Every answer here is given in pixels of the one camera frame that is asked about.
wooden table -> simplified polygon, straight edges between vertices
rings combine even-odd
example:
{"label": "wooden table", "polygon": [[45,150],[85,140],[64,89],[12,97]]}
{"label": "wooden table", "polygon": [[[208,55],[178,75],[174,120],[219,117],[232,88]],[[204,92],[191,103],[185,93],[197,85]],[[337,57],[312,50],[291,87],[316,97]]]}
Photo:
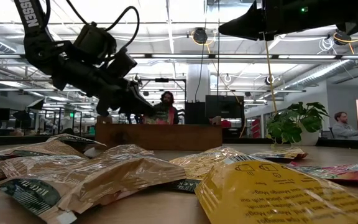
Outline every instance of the wooden table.
{"label": "wooden table", "polygon": [[[228,145],[245,153],[270,150],[269,145]],[[309,153],[299,161],[306,166],[335,166],[358,163],[358,149],[302,147]],[[159,158],[170,160],[199,151],[155,151]],[[358,193],[358,186],[349,187]],[[0,224],[41,224],[41,219],[0,192]],[[205,224],[209,223],[194,194],[147,189],[105,207],[96,207],[78,216],[75,224]]]}

potted plant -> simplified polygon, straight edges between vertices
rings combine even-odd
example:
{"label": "potted plant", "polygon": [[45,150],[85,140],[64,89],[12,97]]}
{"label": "potted plant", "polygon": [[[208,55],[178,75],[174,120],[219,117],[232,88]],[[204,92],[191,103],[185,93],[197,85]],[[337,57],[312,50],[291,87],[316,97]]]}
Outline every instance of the potted plant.
{"label": "potted plant", "polygon": [[318,140],[318,131],[323,126],[323,116],[328,114],[321,103],[307,103],[306,107],[303,102],[292,104],[267,122],[267,138],[273,139],[275,144],[281,140],[314,146]]}

white pot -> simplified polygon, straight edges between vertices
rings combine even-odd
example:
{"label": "white pot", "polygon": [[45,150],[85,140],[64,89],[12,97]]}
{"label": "white pot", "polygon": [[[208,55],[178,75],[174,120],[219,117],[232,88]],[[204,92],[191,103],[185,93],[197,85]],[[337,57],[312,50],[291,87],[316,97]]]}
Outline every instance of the white pot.
{"label": "white pot", "polygon": [[300,124],[300,128],[302,129],[300,142],[294,143],[294,146],[315,146],[318,141],[319,132],[316,131],[315,133],[308,132],[302,124]]}

green plant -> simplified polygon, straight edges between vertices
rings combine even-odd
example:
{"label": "green plant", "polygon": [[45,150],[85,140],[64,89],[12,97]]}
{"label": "green plant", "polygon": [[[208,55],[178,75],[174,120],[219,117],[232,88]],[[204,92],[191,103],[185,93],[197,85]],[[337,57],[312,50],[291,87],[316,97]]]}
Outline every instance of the green plant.
{"label": "green plant", "polygon": [[296,143],[302,140],[302,128],[310,133],[319,131],[322,127],[323,116],[328,116],[325,107],[318,102],[295,103],[285,111],[277,113],[267,122],[267,138],[273,139],[277,143],[278,139],[282,142]]}

man with beard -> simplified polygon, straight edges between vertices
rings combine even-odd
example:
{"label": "man with beard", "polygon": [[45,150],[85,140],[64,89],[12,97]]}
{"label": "man with beard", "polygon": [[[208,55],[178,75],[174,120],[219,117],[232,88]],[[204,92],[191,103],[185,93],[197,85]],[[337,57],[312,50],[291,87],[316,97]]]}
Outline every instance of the man with beard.
{"label": "man with beard", "polygon": [[347,123],[347,113],[338,112],[334,115],[336,124],[333,126],[335,139],[358,140],[358,131]]}
{"label": "man with beard", "polygon": [[174,103],[173,94],[166,91],[161,95],[161,103],[154,105],[156,117],[167,121],[168,124],[178,124],[178,110],[172,106]]}

